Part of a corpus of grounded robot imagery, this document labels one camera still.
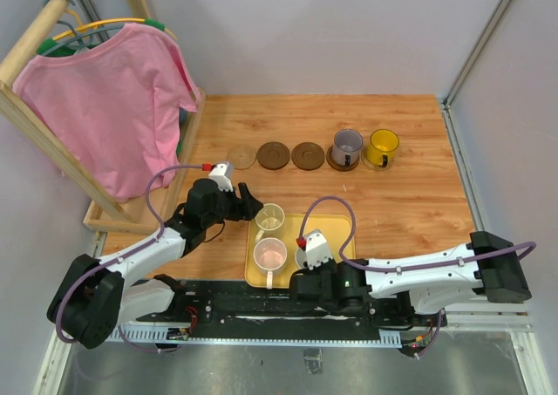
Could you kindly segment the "cream mug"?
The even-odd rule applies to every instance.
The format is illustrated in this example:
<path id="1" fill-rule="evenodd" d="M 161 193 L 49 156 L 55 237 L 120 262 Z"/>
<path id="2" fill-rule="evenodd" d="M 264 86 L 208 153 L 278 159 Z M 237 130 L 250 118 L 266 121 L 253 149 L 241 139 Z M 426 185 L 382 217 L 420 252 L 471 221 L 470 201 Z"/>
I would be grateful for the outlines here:
<path id="1" fill-rule="evenodd" d="M 255 243 L 264 238 L 281 238 L 286 221 L 284 210 L 275 203 L 266 203 L 255 217 L 258 229 Z"/>

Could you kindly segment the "white green-handled mug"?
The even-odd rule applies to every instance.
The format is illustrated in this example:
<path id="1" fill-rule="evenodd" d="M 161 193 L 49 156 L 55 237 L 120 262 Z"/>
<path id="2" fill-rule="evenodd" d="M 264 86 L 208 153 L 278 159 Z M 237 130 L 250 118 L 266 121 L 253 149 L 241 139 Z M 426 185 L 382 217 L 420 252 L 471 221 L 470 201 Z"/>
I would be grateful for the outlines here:
<path id="1" fill-rule="evenodd" d="M 295 263 L 299 269 L 306 269 L 308 267 L 306 252 L 303 249 L 296 250 Z"/>

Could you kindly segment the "woven rattan coaster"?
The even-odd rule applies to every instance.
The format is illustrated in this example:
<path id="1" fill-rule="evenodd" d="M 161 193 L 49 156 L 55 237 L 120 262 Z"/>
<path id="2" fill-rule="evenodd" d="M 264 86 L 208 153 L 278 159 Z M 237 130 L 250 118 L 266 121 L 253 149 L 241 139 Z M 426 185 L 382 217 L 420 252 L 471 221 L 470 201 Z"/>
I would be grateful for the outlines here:
<path id="1" fill-rule="evenodd" d="M 226 160 L 237 170 L 246 170 L 255 163 L 256 150 L 250 145 L 236 145 L 229 148 Z"/>
<path id="2" fill-rule="evenodd" d="M 361 160 L 368 168 L 383 171 L 391 167 L 394 155 L 393 151 L 387 152 L 374 146 L 367 146 L 361 151 Z"/>

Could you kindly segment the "pink mug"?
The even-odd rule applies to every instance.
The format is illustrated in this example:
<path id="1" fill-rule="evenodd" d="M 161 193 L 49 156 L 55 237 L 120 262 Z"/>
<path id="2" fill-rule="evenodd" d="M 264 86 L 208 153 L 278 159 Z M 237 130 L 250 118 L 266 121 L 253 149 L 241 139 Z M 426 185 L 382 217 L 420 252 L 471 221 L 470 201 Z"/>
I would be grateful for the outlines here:
<path id="1" fill-rule="evenodd" d="M 274 279 L 284 271 L 288 250 L 277 238 L 263 238 L 255 245 L 253 259 L 257 268 L 265 275 L 265 288 L 272 289 Z"/>

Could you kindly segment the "brown coaster top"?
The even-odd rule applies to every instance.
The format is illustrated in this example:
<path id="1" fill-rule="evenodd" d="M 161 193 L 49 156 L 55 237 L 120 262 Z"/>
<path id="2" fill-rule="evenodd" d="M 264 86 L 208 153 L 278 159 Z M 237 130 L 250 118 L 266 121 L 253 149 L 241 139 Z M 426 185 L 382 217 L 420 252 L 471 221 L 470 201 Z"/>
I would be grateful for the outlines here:
<path id="1" fill-rule="evenodd" d="M 278 170 L 289 163 L 290 150 L 282 142 L 270 141 L 260 146 L 256 159 L 263 168 Z"/>

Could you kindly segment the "brown coaster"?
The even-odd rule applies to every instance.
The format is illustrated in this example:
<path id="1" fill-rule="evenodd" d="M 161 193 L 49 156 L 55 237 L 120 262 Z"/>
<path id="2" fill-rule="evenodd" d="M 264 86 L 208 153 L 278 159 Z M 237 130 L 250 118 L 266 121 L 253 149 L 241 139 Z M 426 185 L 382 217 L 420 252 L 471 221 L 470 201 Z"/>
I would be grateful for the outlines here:
<path id="1" fill-rule="evenodd" d="M 278 170 L 289 163 L 290 150 L 282 142 L 270 141 L 260 146 L 256 159 L 263 168 Z"/>
<path id="2" fill-rule="evenodd" d="M 333 168 L 333 169 L 335 169 L 339 172 L 349 172 L 349 171 L 355 169 L 360 162 L 360 160 L 356 160 L 351 165 L 340 165 L 333 160 L 332 152 L 333 152 L 333 146 L 330 146 L 328 151 L 325 154 L 325 159 L 326 159 L 326 161 L 328 162 L 328 164 L 330 165 L 331 168 Z"/>
<path id="3" fill-rule="evenodd" d="M 314 142 L 302 142 L 292 150 L 291 159 L 299 169 L 313 171 L 322 166 L 325 161 L 325 153 Z"/>

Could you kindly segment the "brown coaster bottom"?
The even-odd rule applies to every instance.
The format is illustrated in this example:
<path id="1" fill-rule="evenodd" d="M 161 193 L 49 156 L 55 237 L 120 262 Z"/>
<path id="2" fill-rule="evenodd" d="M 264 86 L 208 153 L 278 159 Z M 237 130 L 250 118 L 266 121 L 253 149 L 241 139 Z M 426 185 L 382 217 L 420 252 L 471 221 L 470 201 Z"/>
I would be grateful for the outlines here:
<path id="1" fill-rule="evenodd" d="M 313 171 L 322 166 L 325 161 L 325 153 L 314 142 L 302 142 L 292 150 L 291 159 L 299 169 Z"/>

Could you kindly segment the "purple mug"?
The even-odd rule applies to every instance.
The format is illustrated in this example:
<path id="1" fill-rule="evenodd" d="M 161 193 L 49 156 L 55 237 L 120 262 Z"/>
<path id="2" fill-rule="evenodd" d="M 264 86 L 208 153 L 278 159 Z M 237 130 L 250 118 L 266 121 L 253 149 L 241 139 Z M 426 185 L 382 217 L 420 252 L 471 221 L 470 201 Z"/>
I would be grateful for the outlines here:
<path id="1" fill-rule="evenodd" d="M 361 134 L 353 129 L 338 131 L 333 140 L 331 158 L 340 166 L 354 165 L 363 146 Z"/>

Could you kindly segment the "yellow transparent mug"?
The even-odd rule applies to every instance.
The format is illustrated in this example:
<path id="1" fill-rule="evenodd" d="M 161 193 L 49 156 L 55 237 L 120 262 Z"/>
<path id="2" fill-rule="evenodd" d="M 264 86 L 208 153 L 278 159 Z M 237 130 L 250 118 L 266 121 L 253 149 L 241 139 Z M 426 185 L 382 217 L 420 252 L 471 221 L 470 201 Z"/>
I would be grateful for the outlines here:
<path id="1" fill-rule="evenodd" d="M 399 144 L 399 137 L 393 131 L 378 129 L 370 136 L 366 160 L 373 168 L 387 169 L 394 160 Z"/>

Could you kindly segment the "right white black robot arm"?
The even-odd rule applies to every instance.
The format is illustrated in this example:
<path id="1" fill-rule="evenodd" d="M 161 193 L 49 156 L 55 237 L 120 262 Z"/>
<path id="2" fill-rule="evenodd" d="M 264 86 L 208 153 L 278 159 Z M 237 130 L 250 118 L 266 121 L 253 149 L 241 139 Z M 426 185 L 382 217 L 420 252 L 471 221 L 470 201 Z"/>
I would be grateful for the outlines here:
<path id="1" fill-rule="evenodd" d="M 301 248 L 306 266 L 292 274 L 294 300 L 313 301 L 329 312 L 354 312 L 368 303 L 399 300 L 399 315 L 431 316 L 477 295 L 490 303 L 523 303 L 531 291 L 521 261 L 536 245 L 515 245 L 486 231 L 469 242 L 405 259 L 335 261 L 329 243 L 312 233 Z"/>

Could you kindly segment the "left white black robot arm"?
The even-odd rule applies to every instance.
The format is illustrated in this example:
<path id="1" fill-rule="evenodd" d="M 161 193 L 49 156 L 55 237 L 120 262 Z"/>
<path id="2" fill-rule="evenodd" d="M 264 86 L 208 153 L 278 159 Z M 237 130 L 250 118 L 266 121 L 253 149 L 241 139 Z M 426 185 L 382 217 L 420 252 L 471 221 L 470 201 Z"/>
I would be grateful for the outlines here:
<path id="1" fill-rule="evenodd" d="M 47 310 L 58 337 L 93 349 L 123 323 L 151 314 L 182 318 L 184 286 L 166 275 L 149 281 L 145 276 L 193 252 L 214 225 L 251 221 L 262 208 L 243 182 L 221 191 L 209 178 L 195 181 L 186 201 L 157 232 L 112 255 L 83 254 L 73 260 Z"/>

